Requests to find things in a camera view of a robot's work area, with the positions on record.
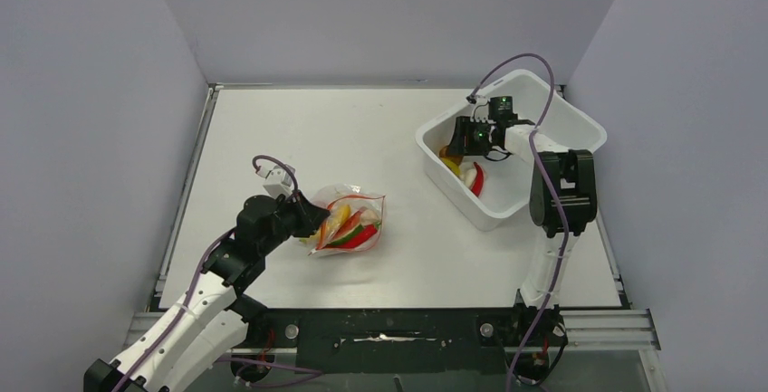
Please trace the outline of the white garlic bulb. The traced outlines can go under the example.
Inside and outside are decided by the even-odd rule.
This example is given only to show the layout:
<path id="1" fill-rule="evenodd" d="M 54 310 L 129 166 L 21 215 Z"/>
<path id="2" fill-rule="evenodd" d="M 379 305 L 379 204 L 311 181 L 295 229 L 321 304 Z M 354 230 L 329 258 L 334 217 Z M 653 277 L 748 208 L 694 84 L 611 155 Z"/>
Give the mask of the white garlic bulb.
<path id="1" fill-rule="evenodd" d="M 477 169 L 475 167 L 462 169 L 460 179 L 463 185 L 472 191 L 478 179 Z"/>

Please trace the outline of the yellow banana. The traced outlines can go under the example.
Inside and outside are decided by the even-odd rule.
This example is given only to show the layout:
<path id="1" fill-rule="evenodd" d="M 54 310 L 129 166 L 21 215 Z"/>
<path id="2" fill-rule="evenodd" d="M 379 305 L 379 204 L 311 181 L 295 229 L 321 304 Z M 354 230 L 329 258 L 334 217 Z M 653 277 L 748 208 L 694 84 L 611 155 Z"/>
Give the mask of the yellow banana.
<path id="1" fill-rule="evenodd" d="M 349 204 L 335 204 L 329 218 L 325 222 L 326 234 L 333 237 L 341 226 L 350 218 L 351 207 Z"/>

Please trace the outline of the red chili pepper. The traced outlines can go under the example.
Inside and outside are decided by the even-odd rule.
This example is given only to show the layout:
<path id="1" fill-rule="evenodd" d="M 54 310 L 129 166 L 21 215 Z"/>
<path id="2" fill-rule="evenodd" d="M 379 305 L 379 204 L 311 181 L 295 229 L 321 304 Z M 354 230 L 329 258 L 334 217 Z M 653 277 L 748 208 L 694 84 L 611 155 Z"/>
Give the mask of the red chili pepper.
<path id="1" fill-rule="evenodd" d="M 485 171 L 478 163 L 474 162 L 473 165 L 474 165 L 474 171 L 475 171 L 475 178 L 470 186 L 470 191 L 476 197 L 480 197 L 480 195 L 482 194 L 483 188 L 485 186 Z"/>
<path id="2" fill-rule="evenodd" d="M 356 233 L 350 240 L 340 245 L 342 249 L 355 249 L 365 244 L 370 238 L 379 232 L 378 225 L 366 225 Z"/>

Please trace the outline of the watermelon slice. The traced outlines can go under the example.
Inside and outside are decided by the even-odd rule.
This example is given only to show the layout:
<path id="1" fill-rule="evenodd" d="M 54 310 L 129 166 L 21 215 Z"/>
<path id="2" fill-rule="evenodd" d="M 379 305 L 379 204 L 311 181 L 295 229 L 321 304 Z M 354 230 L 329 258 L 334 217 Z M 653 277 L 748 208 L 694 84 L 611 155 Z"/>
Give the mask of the watermelon slice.
<path id="1" fill-rule="evenodd" d="M 340 247 L 346 241 L 350 240 L 358 233 L 364 225 L 360 223 L 360 215 L 355 214 L 350 217 L 334 235 L 334 238 L 327 244 L 328 247 Z"/>

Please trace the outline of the clear zip top bag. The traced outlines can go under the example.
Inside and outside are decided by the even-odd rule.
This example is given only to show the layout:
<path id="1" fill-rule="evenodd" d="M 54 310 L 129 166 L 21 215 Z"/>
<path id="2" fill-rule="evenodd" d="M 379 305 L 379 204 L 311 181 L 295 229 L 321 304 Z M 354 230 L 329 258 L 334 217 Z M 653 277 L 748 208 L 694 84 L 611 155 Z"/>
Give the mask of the clear zip top bag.
<path id="1" fill-rule="evenodd" d="M 330 212 L 317 232 L 302 242 L 309 255 L 360 253 L 377 245 L 386 217 L 386 196 L 361 186 L 325 186 L 311 196 Z"/>

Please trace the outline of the beige ginger piece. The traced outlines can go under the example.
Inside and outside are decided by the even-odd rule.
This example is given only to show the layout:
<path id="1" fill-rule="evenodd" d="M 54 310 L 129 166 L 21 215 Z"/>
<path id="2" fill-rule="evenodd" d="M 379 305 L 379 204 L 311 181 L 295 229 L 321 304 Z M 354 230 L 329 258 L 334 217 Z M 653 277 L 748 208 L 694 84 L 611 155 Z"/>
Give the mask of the beige ginger piece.
<path id="1" fill-rule="evenodd" d="M 374 209 L 366 208 L 360 215 L 360 223 L 362 225 L 380 225 L 381 221 L 380 213 Z"/>

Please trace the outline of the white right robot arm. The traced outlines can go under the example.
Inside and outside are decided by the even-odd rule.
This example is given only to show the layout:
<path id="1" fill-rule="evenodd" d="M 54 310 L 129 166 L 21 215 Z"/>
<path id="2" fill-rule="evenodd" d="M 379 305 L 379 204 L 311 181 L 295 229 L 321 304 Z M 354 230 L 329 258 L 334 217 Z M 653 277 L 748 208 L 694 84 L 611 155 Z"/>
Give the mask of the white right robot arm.
<path id="1" fill-rule="evenodd" d="M 492 151 L 515 156 L 532 168 L 529 213 L 542 229 L 529 272 L 518 290 L 525 306 L 538 310 L 559 304 L 562 274 L 573 246 L 598 212 L 593 153 L 568 148 L 520 118 L 508 96 L 487 103 L 488 119 L 456 118 L 447 153 L 487 158 Z"/>

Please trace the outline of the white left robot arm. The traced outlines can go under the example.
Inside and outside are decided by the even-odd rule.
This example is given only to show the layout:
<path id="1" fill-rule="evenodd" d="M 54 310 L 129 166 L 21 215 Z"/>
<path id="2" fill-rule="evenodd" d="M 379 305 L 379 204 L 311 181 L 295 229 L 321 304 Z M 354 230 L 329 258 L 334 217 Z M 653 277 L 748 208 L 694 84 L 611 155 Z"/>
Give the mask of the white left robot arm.
<path id="1" fill-rule="evenodd" d="M 245 295 L 267 256 L 290 238 L 316 234 L 330 215 L 299 188 L 294 170 L 267 155 L 252 159 L 265 194 L 245 200 L 235 226 L 203 253 L 184 293 L 136 342 L 111 361 L 95 360 L 85 391 L 183 391 L 243 342 L 266 307 Z"/>

